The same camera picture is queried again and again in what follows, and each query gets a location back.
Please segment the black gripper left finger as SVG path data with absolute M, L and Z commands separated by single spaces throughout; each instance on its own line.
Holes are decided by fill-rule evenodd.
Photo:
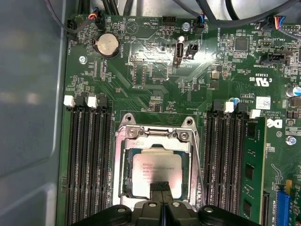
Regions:
M 150 199 L 136 203 L 134 209 L 119 204 L 74 223 L 74 226 L 160 226 L 164 182 L 151 183 Z

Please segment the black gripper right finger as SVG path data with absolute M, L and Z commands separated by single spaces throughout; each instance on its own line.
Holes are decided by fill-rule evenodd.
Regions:
M 251 220 L 221 209 L 206 205 L 194 211 L 186 202 L 174 201 L 169 182 L 163 182 L 163 191 L 167 192 L 164 203 L 167 207 L 167 220 L 172 226 L 257 226 Z

